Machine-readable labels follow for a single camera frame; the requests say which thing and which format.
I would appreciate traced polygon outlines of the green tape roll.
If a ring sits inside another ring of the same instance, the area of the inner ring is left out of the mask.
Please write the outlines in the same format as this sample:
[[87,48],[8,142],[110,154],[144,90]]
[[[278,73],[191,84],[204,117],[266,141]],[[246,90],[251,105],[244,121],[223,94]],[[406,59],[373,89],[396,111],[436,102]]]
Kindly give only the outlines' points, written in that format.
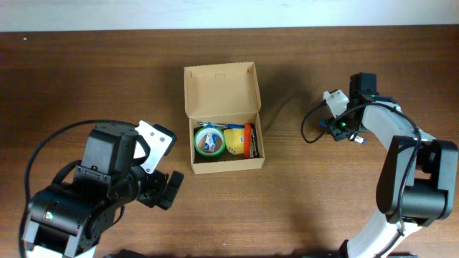
[[[207,133],[214,133],[219,136],[219,140],[217,141],[216,148],[213,153],[208,153],[204,151],[203,149],[204,141],[205,141]],[[226,141],[225,141],[223,131],[220,130],[219,128],[211,128],[211,127],[200,128],[194,135],[194,148],[203,159],[217,160],[221,158],[226,149]]]

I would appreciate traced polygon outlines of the white blue staples box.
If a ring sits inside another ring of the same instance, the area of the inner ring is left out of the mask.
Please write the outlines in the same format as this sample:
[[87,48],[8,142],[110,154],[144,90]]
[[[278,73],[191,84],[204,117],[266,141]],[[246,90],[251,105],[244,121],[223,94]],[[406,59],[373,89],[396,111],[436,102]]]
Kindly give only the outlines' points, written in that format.
[[219,140],[219,136],[214,133],[207,133],[205,141],[204,141],[204,151],[208,153],[213,153],[216,148],[217,141]]

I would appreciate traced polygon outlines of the white blue marker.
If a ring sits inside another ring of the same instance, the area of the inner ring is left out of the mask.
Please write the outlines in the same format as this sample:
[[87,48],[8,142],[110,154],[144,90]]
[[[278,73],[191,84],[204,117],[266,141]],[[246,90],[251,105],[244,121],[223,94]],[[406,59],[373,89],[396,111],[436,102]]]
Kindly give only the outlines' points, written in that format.
[[319,125],[324,128],[330,127],[327,133],[329,133],[336,142],[347,139],[360,144],[366,143],[366,140],[359,136],[360,130],[352,128],[343,121],[332,124],[330,120],[322,120]]

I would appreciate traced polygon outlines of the blue ballpoint pen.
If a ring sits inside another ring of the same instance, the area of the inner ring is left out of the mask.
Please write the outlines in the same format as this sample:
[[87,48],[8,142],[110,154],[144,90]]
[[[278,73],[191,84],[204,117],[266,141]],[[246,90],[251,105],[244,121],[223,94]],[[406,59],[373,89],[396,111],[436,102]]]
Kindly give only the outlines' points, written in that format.
[[211,128],[226,128],[226,129],[236,129],[236,128],[244,128],[244,125],[238,124],[231,124],[231,123],[212,123],[212,122],[198,122],[198,125],[203,127],[211,127]]

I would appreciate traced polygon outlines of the yellow sticky note pad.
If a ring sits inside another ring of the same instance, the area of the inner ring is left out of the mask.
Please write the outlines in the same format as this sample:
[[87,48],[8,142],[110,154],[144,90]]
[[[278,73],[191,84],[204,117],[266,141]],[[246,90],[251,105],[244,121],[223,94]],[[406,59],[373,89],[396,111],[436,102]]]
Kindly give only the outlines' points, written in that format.
[[223,131],[226,149],[232,155],[241,155],[245,152],[245,129],[244,128],[232,128]]

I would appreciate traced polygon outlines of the brown cardboard box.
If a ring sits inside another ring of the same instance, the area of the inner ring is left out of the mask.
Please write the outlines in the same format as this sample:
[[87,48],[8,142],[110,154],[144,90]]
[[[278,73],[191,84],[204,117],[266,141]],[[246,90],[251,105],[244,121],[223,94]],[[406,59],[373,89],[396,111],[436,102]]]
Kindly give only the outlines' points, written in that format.
[[[194,174],[262,168],[265,150],[260,124],[261,97],[254,62],[208,64],[184,68],[184,104],[189,119],[191,167]],[[234,156],[223,150],[219,158],[206,158],[200,142],[200,122],[254,125],[257,158]]]

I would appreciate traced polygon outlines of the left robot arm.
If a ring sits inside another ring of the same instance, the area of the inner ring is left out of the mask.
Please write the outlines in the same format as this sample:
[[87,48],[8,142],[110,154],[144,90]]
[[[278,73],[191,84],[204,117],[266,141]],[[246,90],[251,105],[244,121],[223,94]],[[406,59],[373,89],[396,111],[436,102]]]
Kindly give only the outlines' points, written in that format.
[[30,194],[19,226],[20,257],[93,257],[104,231],[122,218],[126,204],[169,209],[184,174],[157,170],[176,142],[165,127],[140,121],[91,120],[82,159],[61,168],[51,184]]

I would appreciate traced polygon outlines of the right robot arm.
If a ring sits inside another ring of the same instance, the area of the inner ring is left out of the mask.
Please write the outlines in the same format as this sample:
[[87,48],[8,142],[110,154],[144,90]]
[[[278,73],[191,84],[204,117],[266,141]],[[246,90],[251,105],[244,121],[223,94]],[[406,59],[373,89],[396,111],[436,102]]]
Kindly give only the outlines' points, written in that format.
[[453,210],[458,146],[421,130],[392,97],[377,92],[377,77],[352,75],[349,94],[324,92],[334,140],[373,133],[387,151],[376,189],[377,210],[340,246],[341,257],[388,257],[409,235]]

